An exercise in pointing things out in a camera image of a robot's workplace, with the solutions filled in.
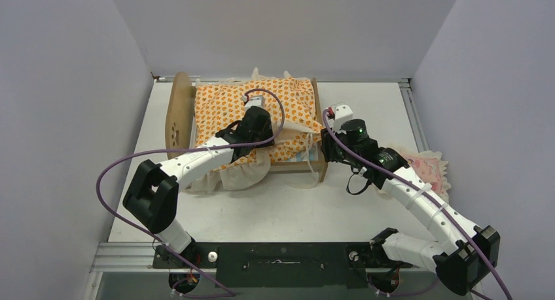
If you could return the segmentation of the wooden pet bed frame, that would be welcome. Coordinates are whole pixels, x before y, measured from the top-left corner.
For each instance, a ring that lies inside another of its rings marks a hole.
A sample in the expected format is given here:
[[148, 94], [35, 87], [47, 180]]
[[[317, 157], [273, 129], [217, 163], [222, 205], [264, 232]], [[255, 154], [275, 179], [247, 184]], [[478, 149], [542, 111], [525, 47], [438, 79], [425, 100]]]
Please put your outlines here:
[[182, 149], [206, 142], [216, 131], [242, 117], [240, 100], [245, 91], [263, 88], [278, 95], [285, 108], [284, 129], [276, 145], [253, 150], [232, 165], [224, 165], [193, 186], [202, 191], [217, 182], [225, 189], [241, 189], [260, 181], [268, 173], [306, 172], [308, 177], [293, 185], [310, 188], [323, 182], [328, 165], [319, 150], [323, 129], [316, 79], [294, 78], [288, 72], [282, 77], [265, 77], [253, 71], [246, 80], [193, 82], [184, 71], [178, 72], [170, 92], [165, 124], [168, 158]]

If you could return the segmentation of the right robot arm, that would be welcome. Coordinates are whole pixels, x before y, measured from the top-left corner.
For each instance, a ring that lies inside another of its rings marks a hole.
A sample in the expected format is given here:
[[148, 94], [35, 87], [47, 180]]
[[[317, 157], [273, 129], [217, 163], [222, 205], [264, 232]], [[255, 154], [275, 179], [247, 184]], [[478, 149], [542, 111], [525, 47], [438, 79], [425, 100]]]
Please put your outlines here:
[[422, 240], [386, 228], [370, 240], [370, 257], [375, 264], [400, 262], [425, 269], [458, 295], [472, 292], [489, 274], [506, 288], [496, 270], [499, 233], [491, 226], [478, 226], [453, 209], [400, 153], [369, 138], [364, 121], [345, 122], [339, 132], [326, 127], [321, 139], [327, 162], [348, 165], [353, 175], [359, 174], [367, 185], [403, 205], [433, 236], [432, 240]]

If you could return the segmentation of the orange patterned pet mattress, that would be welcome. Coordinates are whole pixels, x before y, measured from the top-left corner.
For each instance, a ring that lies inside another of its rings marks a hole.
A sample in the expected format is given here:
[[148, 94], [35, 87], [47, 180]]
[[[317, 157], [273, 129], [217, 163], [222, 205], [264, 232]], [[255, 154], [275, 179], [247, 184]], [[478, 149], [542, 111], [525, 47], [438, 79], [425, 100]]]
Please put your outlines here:
[[213, 136], [228, 144], [256, 141], [234, 150], [230, 164], [192, 182], [192, 192], [246, 189], [273, 165], [303, 162], [313, 176], [315, 148], [323, 125], [317, 120], [315, 86], [308, 78], [264, 77], [257, 69], [244, 82], [196, 81], [194, 104], [197, 147]]

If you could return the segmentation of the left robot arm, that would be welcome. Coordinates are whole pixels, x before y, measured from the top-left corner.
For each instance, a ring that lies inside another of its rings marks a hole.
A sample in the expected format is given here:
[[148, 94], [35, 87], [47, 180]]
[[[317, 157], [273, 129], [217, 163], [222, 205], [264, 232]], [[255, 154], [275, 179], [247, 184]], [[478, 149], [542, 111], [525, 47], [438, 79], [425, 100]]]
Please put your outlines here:
[[157, 164], [143, 161], [126, 191], [123, 206], [171, 248], [171, 261], [187, 267], [194, 261], [196, 241], [176, 218], [181, 189], [213, 169], [247, 156], [255, 142], [272, 145], [272, 135], [270, 113], [261, 107], [249, 107], [241, 120], [218, 131], [199, 151]]

